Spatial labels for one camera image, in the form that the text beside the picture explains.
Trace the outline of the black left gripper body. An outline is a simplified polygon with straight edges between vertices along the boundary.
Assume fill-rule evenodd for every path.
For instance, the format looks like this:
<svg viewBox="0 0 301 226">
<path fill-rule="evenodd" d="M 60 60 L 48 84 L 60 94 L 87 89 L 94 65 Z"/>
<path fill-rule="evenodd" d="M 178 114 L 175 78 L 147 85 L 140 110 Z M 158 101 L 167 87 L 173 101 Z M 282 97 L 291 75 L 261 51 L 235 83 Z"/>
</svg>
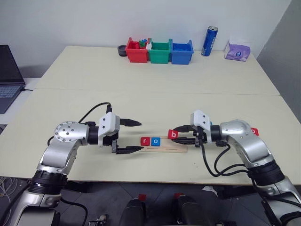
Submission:
<svg viewBox="0 0 301 226">
<path fill-rule="evenodd" d="M 120 153 L 119 146 L 117 144 L 117 140 L 119 138 L 119 133 L 116 132 L 112 136 L 105 136 L 103 138 L 103 145 L 104 146 L 110 146 L 112 153 Z"/>
</svg>

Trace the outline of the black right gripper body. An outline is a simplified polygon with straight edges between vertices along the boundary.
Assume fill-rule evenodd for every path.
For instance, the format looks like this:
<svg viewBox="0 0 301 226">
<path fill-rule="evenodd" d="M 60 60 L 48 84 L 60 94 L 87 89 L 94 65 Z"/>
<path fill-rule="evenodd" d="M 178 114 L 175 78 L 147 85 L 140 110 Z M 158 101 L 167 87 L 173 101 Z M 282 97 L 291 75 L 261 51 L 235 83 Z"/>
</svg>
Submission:
<svg viewBox="0 0 301 226">
<path fill-rule="evenodd" d="M 207 135 L 201 126 L 191 126 L 193 136 L 195 137 L 195 147 L 201 147 L 201 144 L 207 143 Z"/>
</svg>

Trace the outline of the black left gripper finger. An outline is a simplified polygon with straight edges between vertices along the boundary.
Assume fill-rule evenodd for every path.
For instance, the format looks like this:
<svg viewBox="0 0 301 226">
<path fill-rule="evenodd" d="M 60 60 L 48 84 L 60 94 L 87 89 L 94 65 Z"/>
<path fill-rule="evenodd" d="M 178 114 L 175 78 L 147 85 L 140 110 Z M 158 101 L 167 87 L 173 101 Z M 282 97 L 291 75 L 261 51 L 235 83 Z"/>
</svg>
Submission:
<svg viewBox="0 0 301 226">
<path fill-rule="evenodd" d="M 122 118 L 120 118 L 120 125 L 123 125 L 125 127 L 142 126 L 142 124 L 138 121 L 132 119 L 122 119 Z"/>
<path fill-rule="evenodd" d="M 117 148 L 115 154 L 130 154 L 143 149 L 143 146 L 126 146 L 125 148 Z"/>
</svg>

